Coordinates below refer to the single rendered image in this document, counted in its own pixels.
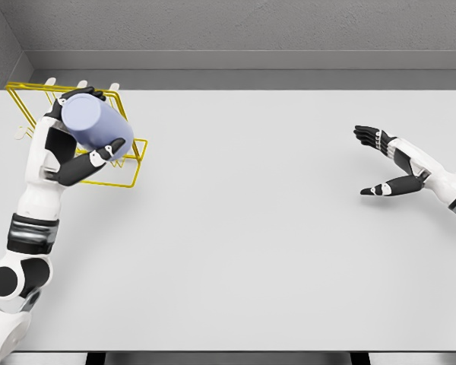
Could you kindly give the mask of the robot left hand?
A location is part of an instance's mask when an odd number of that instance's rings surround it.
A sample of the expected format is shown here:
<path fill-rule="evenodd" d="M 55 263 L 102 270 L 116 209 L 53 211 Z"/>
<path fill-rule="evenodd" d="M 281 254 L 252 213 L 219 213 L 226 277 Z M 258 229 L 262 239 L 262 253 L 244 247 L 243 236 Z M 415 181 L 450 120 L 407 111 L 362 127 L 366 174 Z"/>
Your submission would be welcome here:
<path fill-rule="evenodd" d="M 75 154 L 78 141 L 64 124 L 62 110 L 65 103 L 77 95 L 87 95 L 101 106 L 106 100 L 102 91 L 84 87 L 64 93 L 54 101 L 33 133 L 25 173 L 27 183 L 73 186 L 129 149 L 133 138 L 118 137 L 86 154 Z"/>

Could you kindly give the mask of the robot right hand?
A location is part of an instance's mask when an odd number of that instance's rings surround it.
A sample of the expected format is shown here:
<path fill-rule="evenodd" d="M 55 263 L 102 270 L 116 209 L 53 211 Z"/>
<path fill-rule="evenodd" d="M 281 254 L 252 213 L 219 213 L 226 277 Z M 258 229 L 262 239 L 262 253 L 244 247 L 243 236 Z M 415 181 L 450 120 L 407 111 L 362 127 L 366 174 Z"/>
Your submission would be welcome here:
<path fill-rule="evenodd" d="M 362 189 L 361 195 L 395 196 L 421 190 L 425 181 L 444 167 L 410 142 L 371 126 L 356 125 L 353 133 L 362 145 L 382 152 L 406 174 Z"/>

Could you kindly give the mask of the lavender cup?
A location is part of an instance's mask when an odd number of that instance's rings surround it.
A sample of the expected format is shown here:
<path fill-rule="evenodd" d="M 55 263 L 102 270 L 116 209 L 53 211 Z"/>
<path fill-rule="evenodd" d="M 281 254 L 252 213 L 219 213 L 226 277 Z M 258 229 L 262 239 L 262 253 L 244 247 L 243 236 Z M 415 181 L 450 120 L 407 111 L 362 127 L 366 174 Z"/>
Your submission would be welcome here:
<path fill-rule="evenodd" d="M 77 142 L 88 150 L 102 148 L 117 138 L 125 143 L 110 160 L 118 160 L 131 148 L 134 133 L 126 119 L 105 101 L 91 94 L 76 94 L 62 106 L 62 121 Z"/>

